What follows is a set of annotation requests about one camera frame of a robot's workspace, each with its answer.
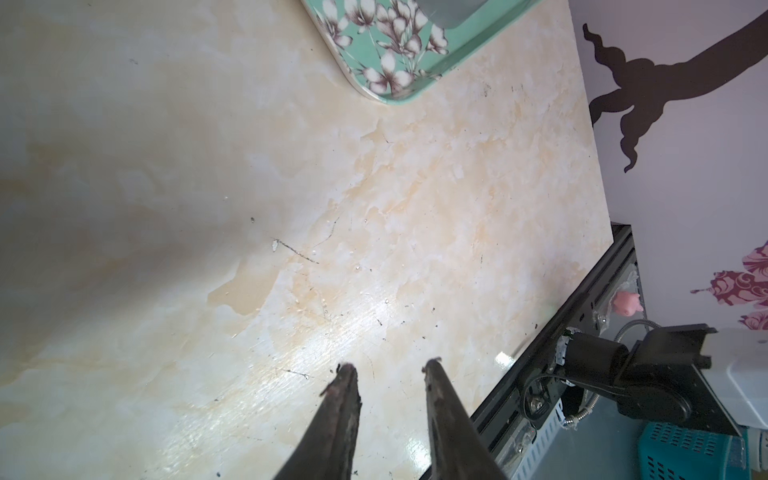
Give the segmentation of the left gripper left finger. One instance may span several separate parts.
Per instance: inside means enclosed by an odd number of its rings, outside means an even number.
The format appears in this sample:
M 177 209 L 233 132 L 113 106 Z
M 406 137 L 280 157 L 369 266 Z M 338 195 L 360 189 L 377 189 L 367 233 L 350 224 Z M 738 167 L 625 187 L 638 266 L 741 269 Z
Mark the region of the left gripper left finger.
M 362 407 L 354 365 L 339 364 L 321 397 L 310 425 L 275 479 L 352 477 Z

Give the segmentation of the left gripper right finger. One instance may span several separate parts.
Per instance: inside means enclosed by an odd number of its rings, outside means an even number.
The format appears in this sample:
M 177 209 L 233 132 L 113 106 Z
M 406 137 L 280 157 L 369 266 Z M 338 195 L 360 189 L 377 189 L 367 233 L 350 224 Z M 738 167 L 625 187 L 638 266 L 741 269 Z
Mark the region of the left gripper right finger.
M 432 479 L 506 479 L 464 409 L 440 360 L 425 376 Z

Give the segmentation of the green floral tray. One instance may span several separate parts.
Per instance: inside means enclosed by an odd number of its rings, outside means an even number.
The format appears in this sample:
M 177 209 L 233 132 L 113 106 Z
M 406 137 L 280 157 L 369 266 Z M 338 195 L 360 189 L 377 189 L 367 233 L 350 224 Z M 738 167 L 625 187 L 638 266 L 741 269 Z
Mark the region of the green floral tray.
M 447 75 L 534 1 L 487 1 L 454 29 L 427 19 L 416 1 L 304 1 L 350 85 L 388 105 L 404 104 Z

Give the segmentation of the light grey mug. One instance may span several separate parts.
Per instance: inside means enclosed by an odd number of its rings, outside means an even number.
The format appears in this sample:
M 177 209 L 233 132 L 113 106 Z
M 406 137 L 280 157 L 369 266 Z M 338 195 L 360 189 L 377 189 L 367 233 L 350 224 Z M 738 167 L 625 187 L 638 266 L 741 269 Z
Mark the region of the light grey mug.
M 487 0 L 417 0 L 429 21 L 442 29 L 454 29 L 468 20 Z

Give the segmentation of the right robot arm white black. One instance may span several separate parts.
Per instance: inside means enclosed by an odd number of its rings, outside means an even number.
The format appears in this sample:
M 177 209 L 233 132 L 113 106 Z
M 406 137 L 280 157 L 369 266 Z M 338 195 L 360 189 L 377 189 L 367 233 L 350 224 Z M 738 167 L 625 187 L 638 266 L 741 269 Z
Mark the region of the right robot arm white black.
M 628 418 L 730 436 L 767 427 L 764 331 L 660 327 L 633 347 L 573 332 L 559 348 L 563 377 Z

